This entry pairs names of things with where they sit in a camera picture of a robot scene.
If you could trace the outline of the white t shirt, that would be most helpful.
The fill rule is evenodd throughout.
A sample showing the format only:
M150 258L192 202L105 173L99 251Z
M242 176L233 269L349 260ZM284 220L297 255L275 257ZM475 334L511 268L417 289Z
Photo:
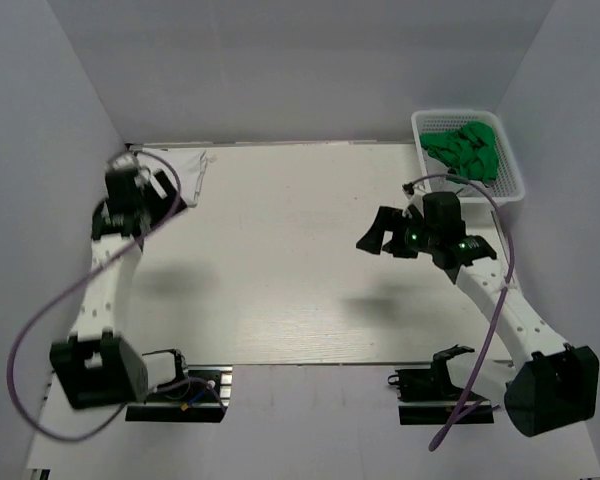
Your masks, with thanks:
M208 156L201 149L153 149L144 148L136 153L136 158L144 170L149 170L143 176L150 179L152 171L162 169L169 176L176 187L173 172L155 159L158 156L165 160L178 174L181 182L181 199L190 207L195 208L198 204L202 190L203 180L207 169Z

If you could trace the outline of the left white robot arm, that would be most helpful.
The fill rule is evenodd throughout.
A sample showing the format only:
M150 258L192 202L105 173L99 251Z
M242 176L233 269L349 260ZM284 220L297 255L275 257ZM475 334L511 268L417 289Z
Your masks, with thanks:
M143 402L157 389L179 399L191 387L191 374L178 350L143 354L123 336L143 236L187 205L177 198L175 184L162 170L146 178L139 167L111 168L105 186L107 196L92 215L96 276L86 286L68 338L53 343L49 354L75 410Z

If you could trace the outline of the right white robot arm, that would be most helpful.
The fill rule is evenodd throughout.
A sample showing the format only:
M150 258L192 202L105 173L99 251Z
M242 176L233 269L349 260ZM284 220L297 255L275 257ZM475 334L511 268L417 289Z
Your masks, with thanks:
M492 246L468 234L455 194L429 193L421 206L406 209L380 207L356 247L402 259L429 255L478 307L512 361L505 366L482 359L472 347L452 346L433 355L426 374L404 369L389 378L402 402L462 401L451 414L456 422L482 413L487 405L500 406L526 437L594 416L598 357L553 330L510 284Z

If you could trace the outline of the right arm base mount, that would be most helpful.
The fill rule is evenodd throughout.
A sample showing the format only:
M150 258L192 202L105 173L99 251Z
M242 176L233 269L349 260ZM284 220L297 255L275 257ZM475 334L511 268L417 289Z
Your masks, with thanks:
M443 426L463 391L451 383L447 362L474 352L471 347L455 345L435 353L427 366L405 366L389 375L387 384L397 390L400 424Z

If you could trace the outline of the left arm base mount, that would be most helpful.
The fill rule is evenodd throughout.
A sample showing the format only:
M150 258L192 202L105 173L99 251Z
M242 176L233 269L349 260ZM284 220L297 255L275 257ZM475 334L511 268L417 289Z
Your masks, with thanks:
M126 407L127 422L219 423L228 410L233 368L189 363L178 349L142 355L149 392L140 403Z

